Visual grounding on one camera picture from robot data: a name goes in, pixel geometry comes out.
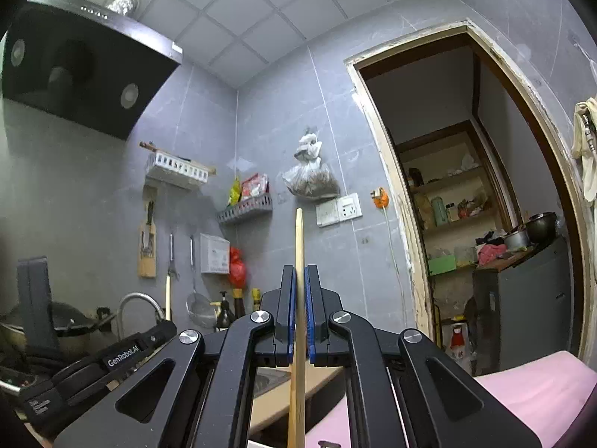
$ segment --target green box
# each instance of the green box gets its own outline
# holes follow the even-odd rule
[[[441,275],[456,269],[456,256],[450,254],[427,261],[429,265],[429,276]]]

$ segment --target pink cloth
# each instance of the pink cloth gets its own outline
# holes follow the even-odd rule
[[[506,252],[507,247],[505,244],[500,244],[495,246],[493,244],[485,244],[479,250],[479,266],[483,266],[484,264],[490,263],[493,261],[499,254]]]
[[[476,380],[551,448],[583,408],[597,372],[562,351]]]

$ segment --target sink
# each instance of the sink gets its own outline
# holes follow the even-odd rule
[[[288,380],[290,380],[290,372],[258,367],[255,375],[255,385],[253,386],[253,398],[265,394]]]

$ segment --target pink tablecloth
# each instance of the pink tablecloth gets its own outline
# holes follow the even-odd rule
[[[551,448],[578,415],[597,383],[597,373],[568,352],[556,352],[504,372],[476,378]],[[346,397],[305,437],[305,448],[318,441],[350,448]]]

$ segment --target metal pot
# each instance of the metal pot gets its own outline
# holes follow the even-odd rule
[[[90,332],[95,328],[93,320],[71,305],[59,302],[52,302],[52,318],[60,351],[65,357],[74,360],[84,356],[87,353]],[[27,339],[23,331],[19,305],[2,317],[0,331],[17,351],[25,353]]]
[[[556,237],[556,221],[555,212],[544,212],[532,216],[525,225],[531,242],[541,244],[554,240]]]
[[[504,243],[509,251],[528,246],[531,242],[529,240],[526,229],[522,228],[509,233],[504,237]]]

